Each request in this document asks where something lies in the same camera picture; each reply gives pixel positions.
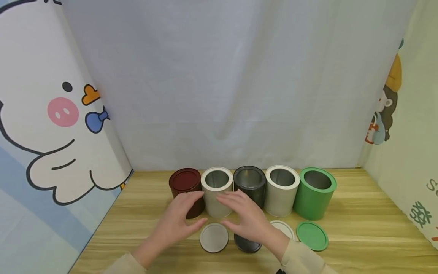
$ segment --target cartoon duck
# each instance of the cartoon duck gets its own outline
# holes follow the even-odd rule
[[[36,14],[29,23],[29,14]],[[0,132],[35,154],[29,184],[68,205],[92,189],[123,188],[131,167],[99,92],[78,66],[60,5],[15,1],[0,9]]]
[[[379,98],[377,110],[368,128],[365,142],[380,145],[389,139],[389,129],[392,126],[392,114],[397,106],[397,92],[402,85],[402,63],[399,54],[396,54],[382,95]]]

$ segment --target yellow hat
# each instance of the yellow hat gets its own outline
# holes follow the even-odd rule
[[[399,54],[396,54],[396,58],[389,71],[388,78],[386,79],[387,85],[393,92],[399,91],[402,85],[402,62],[400,61]]]

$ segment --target beige sleeve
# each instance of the beige sleeve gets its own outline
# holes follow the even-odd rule
[[[145,274],[144,269],[131,253],[123,255],[115,261],[103,274]]]
[[[305,244],[291,240],[281,260],[286,274],[336,274]]]

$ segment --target white curtain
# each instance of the white curtain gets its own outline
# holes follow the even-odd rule
[[[412,0],[64,0],[135,170],[354,167]]]

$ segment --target hand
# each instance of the hand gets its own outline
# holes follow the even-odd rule
[[[186,192],[176,196],[161,217],[151,236],[132,253],[132,256],[147,269],[152,261],[167,247],[200,230],[207,222],[206,218],[187,225],[186,215],[193,204],[204,193],[202,191]]]
[[[263,211],[248,195],[239,189],[219,195],[217,200],[234,210],[240,218],[240,224],[223,220],[223,225],[243,238],[263,244],[279,261],[282,260],[290,239],[268,222]]]
[[[178,194],[167,207],[151,237],[160,239],[160,242],[168,247],[187,239],[187,237],[200,230],[207,222],[207,219],[202,218],[194,224],[187,225],[186,215],[193,204],[203,195],[202,191]]]
[[[232,232],[250,241],[264,242],[267,233],[273,228],[268,222],[263,211],[248,195],[240,189],[235,192],[226,192],[217,196],[217,200],[234,210],[240,218],[240,224],[228,220],[221,223]]]

